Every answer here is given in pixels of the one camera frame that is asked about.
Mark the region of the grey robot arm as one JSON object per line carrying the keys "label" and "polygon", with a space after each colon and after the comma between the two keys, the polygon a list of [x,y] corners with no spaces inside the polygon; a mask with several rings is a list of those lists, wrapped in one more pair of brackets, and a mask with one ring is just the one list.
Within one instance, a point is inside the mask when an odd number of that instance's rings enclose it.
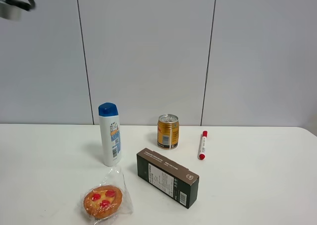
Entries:
{"label": "grey robot arm", "polygon": [[21,9],[7,3],[8,0],[0,0],[0,17],[7,20],[18,21],[21,18]]}

